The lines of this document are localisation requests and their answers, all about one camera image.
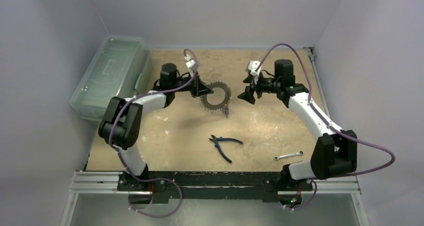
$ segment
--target combination wrench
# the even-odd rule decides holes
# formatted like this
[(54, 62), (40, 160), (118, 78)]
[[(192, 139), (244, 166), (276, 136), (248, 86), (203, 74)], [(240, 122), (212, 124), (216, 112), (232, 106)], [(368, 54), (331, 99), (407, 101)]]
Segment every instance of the combination wrench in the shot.
[(297, 152), (297, 153), (294, 153), (294, 154), (289, 154), (289, 155), (282, 155), (282, 156), (275, 156), (274, 157), (274, 160), (275, 161), (278, 161), (278, 160), (281, 160), (281, 159), (287, 159), (287, 158), (290, 158), (290, 157), (294, 157), (294, 156), (302, 156), (302, 155), (304, 155), (304, 152), (303, 151), (299, 151), (299, 152)]

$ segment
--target plastic storage box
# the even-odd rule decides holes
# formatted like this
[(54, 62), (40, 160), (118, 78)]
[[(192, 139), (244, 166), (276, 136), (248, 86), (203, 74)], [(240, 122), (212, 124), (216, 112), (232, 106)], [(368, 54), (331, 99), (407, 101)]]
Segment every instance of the plastic storage box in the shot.
[(78, 116), (98, 124), (112, 97), (133, 97), (146, 90), (151, 53), (140, 37), (107, 35), (70, 104)]

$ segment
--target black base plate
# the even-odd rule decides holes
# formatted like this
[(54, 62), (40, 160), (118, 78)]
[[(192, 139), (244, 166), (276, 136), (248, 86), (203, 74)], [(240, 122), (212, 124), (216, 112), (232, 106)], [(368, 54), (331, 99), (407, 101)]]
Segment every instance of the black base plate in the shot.
[[(297, 187), (283, 188), (279, 185), (280, 172), (185, 172), (149, 171), (149, 178), (167, 178), (180, 186), (184, 199), (205, 200), (262, 200), (264, 203), (279, 202), (278, 191), (297, 191)], [(303, 191), (312, 186), (301, 182)], [(118, 191), (142, 191), (147, 186), (118, 183)], [(170, 182), (154, 182), (152, 203), (166, 204), (169, 199), (180, 197)]]

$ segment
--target blue-handled pliers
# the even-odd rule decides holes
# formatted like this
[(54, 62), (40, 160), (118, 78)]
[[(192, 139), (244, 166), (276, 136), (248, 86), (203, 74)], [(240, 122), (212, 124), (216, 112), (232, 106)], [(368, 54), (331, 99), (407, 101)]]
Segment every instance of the blue-handled pliers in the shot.
[(223, 137), (219, 137), (219, 138), (217, 138), (217, 137), (215, 137), (215, 135), (210, 135), (210, 136), (212, 136), (212, 139), (209, 139), (210, 141), (212, 141), (212, 142), (214, 142), (215, 143), (215, 147), (216, 148), (218, 148), (218, 151), (219, 151), (219, 153), (222, 155), (222, 157), (224, 157), (224, 159), (225, 160), (227, 160), (229, 163), (232, 163), (232, 160), (230, 160), (225, 154), (224, 154), (224, 152), (223, 152), (223, 150), (221, 149), (221, 146), (218, 144), (218, 142), (219, 141), (233, 141), (233, 142), (236, 142), (236, 143), (239, 143), (239, 144), (243, 144), (243, 142), (242, 141), (240, 141), (240, 140), (236, 140), (236, 139), (233, 139), (233, 138), (223, 138)]

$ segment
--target wooden table surface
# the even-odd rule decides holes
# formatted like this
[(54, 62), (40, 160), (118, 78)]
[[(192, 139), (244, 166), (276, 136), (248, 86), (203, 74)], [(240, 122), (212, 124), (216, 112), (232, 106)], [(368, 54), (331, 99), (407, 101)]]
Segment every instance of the wooden table surface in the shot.
[[(189, 92), (175, 94), (173, 103), (153, 111), (141, 120), (137, 145), (150, 170), (154, 171), (280, 171), (287, 163), (311, 158), (315, 142), (303, 122), (287, 109), (274, 94), (263, 94), (251, 105), (237, 98), (247, 84), (246, 66), (250, 60), (261, 60), (266, 50), (195, 50), (200, 62), (198, 70), (205, 83), (222, 81), (231, 88), (229, 116), (206, 111), (198, 98)], [(322, 108), (321, 98), (306, 51), (299, 51), (312, 82), (312, 97)], [(274, 72), (274, 61), (290, 59), (294, 63), (297, 83), (307, 82), (294, 53), (274, 50), (263, 68)], [(182, 50), (153, 50), (153, 70), (149, 88), (160, 76), (161, 66), (172, 62), (181, 73), (187, 72)], [(211, 95), (217, 100), (219, 93)], [(222, 150), (232, 159), (225, 161), (210, 135), (236, 138), (244, 142), (221, 143)], [(274, 161), (274, 156), (302, 150), (304, 156)], [(97, 134), (87, 164), (88, 171), (121, 171), (116, 153)]]

